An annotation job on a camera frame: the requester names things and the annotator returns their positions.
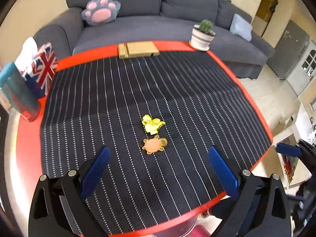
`floor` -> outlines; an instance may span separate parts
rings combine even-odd
[[[256,80],[241,79],[241,83],[252,96],[270,129],[274,129],[284,117],[290,117],[298,109],[299,102],[295,92],[287,81],[281,81],[268,65],[265,65]],[[23,190],[19,184],[15,162],[15,137],[19,114],[11,110],[5,144],[5,177],[11,206],[22,233],[27,237],[29,208],[23,206]],[[253,170],[255,175],[270,176],[272,173],[282,175],[275,150],[268,154]],[[203,225],[212,233],[221,220],[210,216],[198,218],[197,224]]]

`union jack box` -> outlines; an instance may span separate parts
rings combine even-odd
[[[32,64],[21,73],[26,86],[37,99],[48,95],[57,65],[52,44],[49,42],[39,48]]]

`white flower pot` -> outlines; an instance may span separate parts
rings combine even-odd
[[[194,27],[192,28],[192,36],[189,44],[196,50],[207,51],[210,48],[210,42],[212,42],[212,40],[214,39],[215,32],[212,30],[210,31],[212,34],[214,34],[213,36],[204,34],[196,29],[199,26],[200,25],[194,25]]]

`teal container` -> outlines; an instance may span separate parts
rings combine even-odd
[[[13,62],[0,72],[0,90],[9,103],[28,121],[36,119],[40,103],[26,87],[25,81]]]

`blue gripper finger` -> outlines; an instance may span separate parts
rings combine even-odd
[[[226,194],[237,200],[239,197],[238,179],[214,146],[209,148],[209,162]]]
[[[288,145],[285,143],[279,143],[276,146],[277,153],[284,154],[291,157],[300,157],[302,156],[301,149],[297,146]]]
[[[81,180],[80,197],[85,200],[92,195],[104,171],[110,162],[111,154],[108,147],[104,147]]]

